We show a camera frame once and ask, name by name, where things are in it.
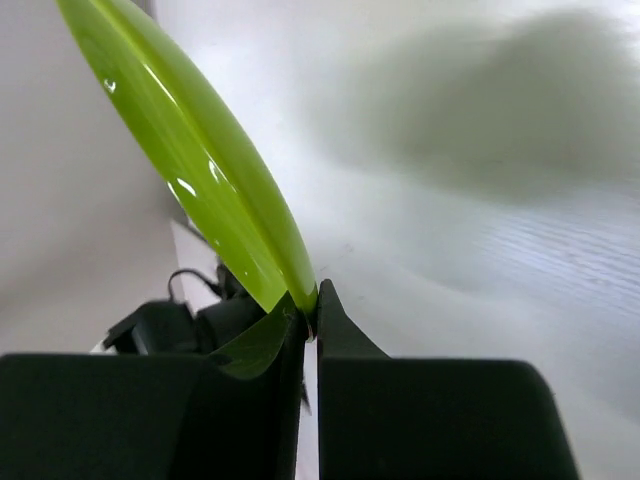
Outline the green plastic plate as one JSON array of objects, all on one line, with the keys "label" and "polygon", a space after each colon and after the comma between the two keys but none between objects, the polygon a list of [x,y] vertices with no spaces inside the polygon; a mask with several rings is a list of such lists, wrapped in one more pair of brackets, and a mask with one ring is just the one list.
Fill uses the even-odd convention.
[{"label": "green plastic plate", "polygon": [[265,311],[317,303],[293,216],[251,140],[186,53],[130,1],[61,1],[118,114],[221,260]]}]

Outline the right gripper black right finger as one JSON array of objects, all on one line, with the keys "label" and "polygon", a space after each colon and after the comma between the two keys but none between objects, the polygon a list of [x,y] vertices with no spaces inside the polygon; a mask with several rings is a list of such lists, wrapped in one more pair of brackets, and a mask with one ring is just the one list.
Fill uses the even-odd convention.
[{"label": "right gripper black right finger", "polygon": [[552,392],[518,360],[394,358],[346,314],[317,310],[324,479],[575,479]]}]

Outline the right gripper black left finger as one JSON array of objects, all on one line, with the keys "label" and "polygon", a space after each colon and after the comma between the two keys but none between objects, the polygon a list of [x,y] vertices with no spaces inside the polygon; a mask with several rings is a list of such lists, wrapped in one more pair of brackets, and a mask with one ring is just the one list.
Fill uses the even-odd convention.
[{"label": "right gripper black left finger", "polygon": [[1,360],[5,479],[291,479],[305,325],[290,296],[210,355]]}]

